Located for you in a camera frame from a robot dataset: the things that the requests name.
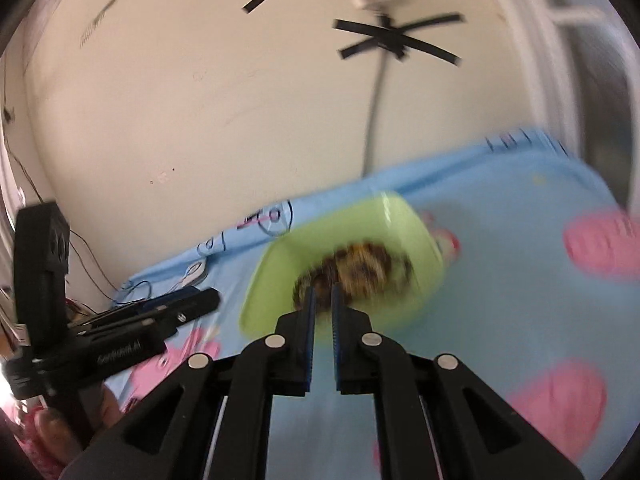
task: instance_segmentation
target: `blue fabric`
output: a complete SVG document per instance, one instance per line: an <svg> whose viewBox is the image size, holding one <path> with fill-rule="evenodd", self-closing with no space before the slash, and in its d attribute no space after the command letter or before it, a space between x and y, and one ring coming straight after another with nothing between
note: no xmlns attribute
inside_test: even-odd
<svg viewBox="0 0 640 480"><path fill-rule="evenodd" d="M162 294L189 264L206 257L200 287L219 290L223 303L219 313L194 325L217 325L220 357L236 354L249 342L238 318L269 241L386 190L431 212L462 250L428 308L410 326L386 335L424 357L452 352L502 396L567 358L599 368L607 381L607 410L579 465L588 480L600 478L640 420L640 374L634 372L640 283L588 276L568 258L562 241L567 223L615 201L596 173L541 131L511 132L264 208L240 228L133 276L116 299L143 296L144 290L126 290L141 280ZM182 327L173 343L180 346L192 328ZM121 400L129 394L127 379L125 372L108 381ZM316 343L311 393L274 400L268 478L379 478L372 399L341 397L334 389L332 350Z"/></svg>

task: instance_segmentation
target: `silver rivet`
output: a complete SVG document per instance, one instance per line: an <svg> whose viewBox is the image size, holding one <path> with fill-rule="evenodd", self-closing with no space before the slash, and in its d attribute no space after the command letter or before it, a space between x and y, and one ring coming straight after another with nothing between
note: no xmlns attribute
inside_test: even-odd
<svg viewBox="0 0 640 480"><path fill-rule="evenodd" d="M284 339L280 334L271 334L264 340L264 344L269 348L282 348L284 343L286 343L286 339Z"/></svg>
<svg viewBox="0 0 640 480"><path fill-rule="evenodd" d="M194 354L189 357L189 368L195 368L196 370L204 368L209 364L209 356L206 354Z"/></svg>
<svg viewBox="0 0 640 480"><path fill-rule="evenodd" d="M382 336L375 332L368 332L362 336L362 342L367 346L380 346L382 344Z"/></svg>
<svg viewBox="0 0 640 480"><path fill-rule="evenodd" d="M458 368L458 360L450 354L444 354L438 357L438 366L445 370L455 370Z"/></svg>

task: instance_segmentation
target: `electrical wire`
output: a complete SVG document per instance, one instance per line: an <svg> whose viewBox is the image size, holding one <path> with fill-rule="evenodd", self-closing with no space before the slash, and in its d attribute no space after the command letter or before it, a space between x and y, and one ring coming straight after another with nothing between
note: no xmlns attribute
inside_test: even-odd
<svg viewBox="0 0 640 480"><path fill-rule="evenodd" d="M146 294L145 301L150 300L151 296L153 295L154 286L149 280L141 280L140 282L137 282L134 286L125 288L124 290L127 291L127 296L129 296L134 290L136 290L140 285L143 285L144 283L146 283L149 286L149 291ZM133 301L127 301L126 303L118 303L117 301L114 301L113 303L115 303L116 305L122 306L122 305L131 304L131 303L137 303L139 301L140 300L133 300Z"/></svg>
<svg viewBox="0 0 640 480"><path fill-rule="evenodd" d="M36 196L38 197L38 200L40 200L40 203L43 203L44 200L42 199L42 196L40 195L40 193L38 192L38 189L36 188L36 185L33 183L33 180L31 179L31 176L29 175L29 173L27 172L27 170L25 169L24 165L22 164L22 161L15 155L14 152L12 152L11 147L9 147L9 139L7 139L6 137L5 139L5 145L6 145L6 150L7 153L9 155L11 155L14 160L18 163L18 166L20 166L20 169L22 170L22 172L24 173L24 176L27 178L27 180L29 181L29 184L31 186L31 188L33 189L33 192L36 194Z"/></svg>
<svg viewBox="0 0 640 480"><path fill-rule="evenodd" d="M95 265L96 267L98 267L98 270L100 270L101 275L104 277L105 280L107 280L107 283L109 283L109 285L111 285L113 287L113 290L118 290L118 288L113 285L113 283L111 283L111 280L109 278L107 278L107 275L104 273L104 271L102 270L102 267L100 266L100 263L98 263L98 258L95 257L94 252L91 250L91 247L89 246L89 244L87 243L87 241L82 238L81 235L79 235L78 233L76 233L73 229L69 229L69 231L73 234L75 234L78 238L80 238L84 244L86 245L86 248L89 251L89 254L91 254L91 257L94 259Z"/></svg>
<svg viewBox="0 0 640 480"><path fill-rule="evenodd" d="M80 308L79 303L76 303L74 300L70 300L69 298L66 298L65 303L66 303L66 307L74 314L79 314L80 316L85 316L85 317L91 317L90 314L87 314L86 312L84 312Z"/></svg>
<svg viewBox="0 0 640 480"><path fill-rule="evenodd" d="M40 201L40 203L43 203L44 200L42 199L42 196L40 195L40 193L38 192L38 188L36 188L36 185L33 182L33 179L31 178L31 175L29 175L29 172L26 170L26 168L24 167L24 164L22 163L22 161L20 160L20 158L18 158L17 155L15 155L14 152L12 152L11 147L9 146L9 141L8 139L5 137L5 144L6 144L6 150L7 153L9 153L9 155L11 155L15 161L18 163L18 165L20 166L20 169L22 170L22 172L24 173L24 176L27 178L27 180L29 181L29 184L31 186L31 188L33 189L33 192L36 194L36 196L38 197L38 200ZM118 290L118 288L113 285L113 283L111 282L111 280L107 277L106 273L104 272L104 270L102 270L102 267L100 266L100 263L98 263L98 259L95 257L95 254L91 248L91 246L89 245L89 243L78 233L76 233L75 231L73 231L73 229L69 229L69 231L73 234L75 234L78 238L80 238L84 244L86 245L86 248L89 251L89 254L91 254L92 259L95 262L95 265L98 267L98 270L100 270L101 275L104 277L104 279L107 281L107 283L109 283L109 285L111 285L113 287L113 290ZM76 252L76 254L78 255L78 259L80 260L80 264L82 265L82 268L84 269L84 272L86 273L86 275L89 277L89 279L92 281L92 283L95 285L95 287L102 293L102 295L104 297L106 297L108 300L111 300L111 297L108 296L101 288L100 286L96 283L96 281L94 280L94 278L92 277L92 275L89 273L89 270L86 268L85 264L84 264L84 260L82 260L82 256L80 256L80 253L78 252L78 250L74 247L74 245L71 243L71 240L69 241L69 245L71 245L72 249Z"/></svg>
<svg viewBox="0 0 640 480"><path fill-rule="evenodd" d="M371 100L369 102L369 113L367 116L367 128L365 130L364 139L364 162L362 165L362 176L366 176L371 172L373 167L373 135L376 129L376 120L378 118L378 107L380 104L380 94L382 93L382 83L384 82L386 75L386 67L388 65L389 51L381 49L380 65L378 66L378 73L376 80L373 83L373 90L371 92Z"/></svg>
<svg viewBox="0 0 640 480"><path fill-rule="evenodd" d="M92 309L89 305L87 305L86 303L83 303L82 301L77 301L77 300L71 300L71 301L75 301L76 303L81 304L81 305L82 305L82 306L84 306L84 307L85 307L85 309L87 309L89 312L91 312L92 314L95 314L95 315L97 316L97 314L98 314L98 313L97 313L94 309Z"/></svg>

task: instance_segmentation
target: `green bowl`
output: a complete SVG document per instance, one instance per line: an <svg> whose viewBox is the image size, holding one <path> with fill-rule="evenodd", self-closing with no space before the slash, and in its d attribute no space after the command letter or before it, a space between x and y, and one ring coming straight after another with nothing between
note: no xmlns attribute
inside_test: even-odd
<svg viewBox="0 0 640 480"><path fill-rule="evenodd" d="M357 202L277 238L255 269L242 306L240 330L249 338L273 333L278 318L294 310L293 288L300 274L338 248L364 240L384 244L392 255L406 254L414 272L408 289L377 294L352 306L367 312L378 332L409 321L439 287L445 266L420 217L393 193ZM329 314L319 316L318 337L330 335L330 321Z"/></svg>

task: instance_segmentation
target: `cartoon print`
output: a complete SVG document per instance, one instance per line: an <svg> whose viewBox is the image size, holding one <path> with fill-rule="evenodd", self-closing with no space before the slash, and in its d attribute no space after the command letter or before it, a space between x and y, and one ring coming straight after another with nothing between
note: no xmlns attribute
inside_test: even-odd
<svg viewBox="0 0 640 480"><path fill-rule="evenodd" d="M450 265L455 262L460 256L460 241L456 235L448 229L438 228L436 219L431 212L422 211L419 215L431 236L436 240L444 263Z"/></svg>
<svg viewBox="0 0 640 480"><path fill-rule="evenodd" d="M207 277L207 274L207 259L197 260L187 267L181 279L174 283L174 286L168 292L173 292L187 285L195 286L201 283Z"/></svg>
<svg viewBox="0 0 640 480"><path fill-rule="evenodd" d="M202 257L209 256L213 253L226 251L225 233L222 231L219 235L212 236L206 242L201 242L196 248L198 254Z"/></svg>
<svg viewBox="0 0 640 480"><path fill-rule="evenodd" d="M622 210L577 219L564 231L574 264L605 277L640 279L640 222Z"/></svg>
<svg viewBox="0 0 640 480"><path fill-rule="evenodd" d="M166 352L137 365L129 378L132 384L132 393L127 401L126 411L148 395L164 378L196 351L208 354L212 359L215 359L220 353L220 344L206 335L203 336L202 329L195 328L187 337L182 348L168 344Z"/></svg>
<svg viewBox="0 0 640 480"><path fill-rule="evenodd" d="M525 134L524 131L522 131L522 133L529 143L531 143L527 134ZM484 140L493 153L501 153L518 147L518 141L512 134L501 134L500 136L492 137L491 139L489 137L485 137Z"/></svg>
<svg viewBox="0 0 640 480"><path fill-rule="evenodd" d="M290 200L271 206L268 210L258 209L255 213L247 216L236 226L240 231L253 224L269 236L280 236L291 229L293 222L293 206Z"/></svg>
<svg viewBox="0 0 640 480"><path fill-rule="evenodd" d="M529 424L576 462L600 426L607 404L607 387L593 367L565 362L508 400Z"/></svg>

